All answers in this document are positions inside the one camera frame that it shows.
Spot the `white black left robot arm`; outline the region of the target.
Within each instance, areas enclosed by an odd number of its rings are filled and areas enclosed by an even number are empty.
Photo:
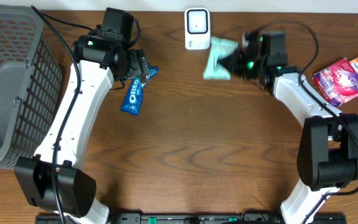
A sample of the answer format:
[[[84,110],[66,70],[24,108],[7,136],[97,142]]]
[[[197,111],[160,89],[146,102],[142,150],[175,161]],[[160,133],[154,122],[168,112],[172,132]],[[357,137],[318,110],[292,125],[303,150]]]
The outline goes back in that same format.
[[[17,181],[32,206],[74,223],[107,223],[108,206],[96,199],[96,181],[83,171],[88,139],[101,104],[115,81],[150,75],[142,49],[121,40],[82,35],[59,109],[32,158],[20,157]]]

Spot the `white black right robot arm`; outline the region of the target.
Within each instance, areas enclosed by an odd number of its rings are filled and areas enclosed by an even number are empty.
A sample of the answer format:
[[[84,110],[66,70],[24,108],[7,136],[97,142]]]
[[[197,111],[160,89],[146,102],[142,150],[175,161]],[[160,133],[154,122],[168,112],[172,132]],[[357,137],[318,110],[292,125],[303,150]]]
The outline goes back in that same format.
[[[244,34],[244,49],[217,63],[246,80],[258,79],[302,127],[296,159],[300,176],[280,206],[281,223],[312,223],[332,196],[358,193],[358,115],[331,106],[297,67],[289,67],[285,33]]]

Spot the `blue Oreo cookie pack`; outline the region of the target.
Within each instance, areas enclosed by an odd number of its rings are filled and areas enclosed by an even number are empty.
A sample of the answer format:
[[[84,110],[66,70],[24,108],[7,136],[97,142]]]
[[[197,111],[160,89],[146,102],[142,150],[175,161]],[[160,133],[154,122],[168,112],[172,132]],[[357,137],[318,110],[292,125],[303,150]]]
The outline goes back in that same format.
[[[158,74],[159,68],[149,65],[149,69],[150,74],[148,75],[148,77],[150,81],[156,74]],[[141,84],[140,78],[135,78],[132,81],[124,98],[124,101],[120,107],[120,110],[122,112],[131,114],[133,116],[139,115],[143,99],[143,89],[146,85]]]

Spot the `teal wet wipes pack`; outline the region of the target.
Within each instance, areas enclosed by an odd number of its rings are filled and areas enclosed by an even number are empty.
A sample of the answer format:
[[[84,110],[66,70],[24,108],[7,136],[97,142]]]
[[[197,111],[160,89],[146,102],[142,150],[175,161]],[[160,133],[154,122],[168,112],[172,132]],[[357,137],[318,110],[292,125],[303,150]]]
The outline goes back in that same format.
[[[212,36],[211,49],[203,78],[205,80],[230,80],[230,73],[218,64],[218,60],[230,56],[237,48],[238,43],[233,40]]]

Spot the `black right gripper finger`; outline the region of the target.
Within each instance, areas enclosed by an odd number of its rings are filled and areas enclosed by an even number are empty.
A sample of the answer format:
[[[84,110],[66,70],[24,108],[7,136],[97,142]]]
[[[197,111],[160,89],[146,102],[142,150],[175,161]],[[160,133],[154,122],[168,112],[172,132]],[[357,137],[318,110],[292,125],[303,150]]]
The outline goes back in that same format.
[[[218,60],[219,64],[234,64],[237,61],[238,55],[239,55],[240,51],[239,50],[235,50],[233,51],[232,54],[222,57]]]
[[[237,62],[218,60],[218,64],[225,68],[230,74],[237,75]]]

